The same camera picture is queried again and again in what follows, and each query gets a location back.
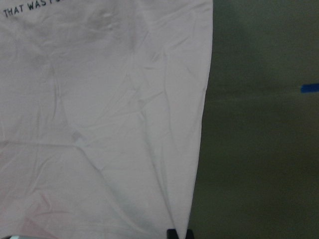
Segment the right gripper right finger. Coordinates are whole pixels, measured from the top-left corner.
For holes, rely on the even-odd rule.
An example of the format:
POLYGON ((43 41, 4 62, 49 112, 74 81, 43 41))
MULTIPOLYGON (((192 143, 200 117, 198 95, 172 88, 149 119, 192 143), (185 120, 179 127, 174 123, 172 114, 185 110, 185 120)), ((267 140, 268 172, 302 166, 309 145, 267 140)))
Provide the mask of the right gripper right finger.
POLYGON ((191 229, 186 231, 185 239, 193 239, 193 231, 191 229))

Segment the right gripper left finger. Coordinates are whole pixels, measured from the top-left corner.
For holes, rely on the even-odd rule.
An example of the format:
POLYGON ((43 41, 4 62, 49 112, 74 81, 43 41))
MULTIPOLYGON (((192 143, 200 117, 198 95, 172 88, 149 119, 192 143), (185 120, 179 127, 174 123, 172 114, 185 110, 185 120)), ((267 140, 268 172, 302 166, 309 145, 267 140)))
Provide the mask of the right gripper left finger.
POLYGON ((166 231, 166 238, 167 239, 178 239, 178 234, 176 229, 168 229, 166 231))

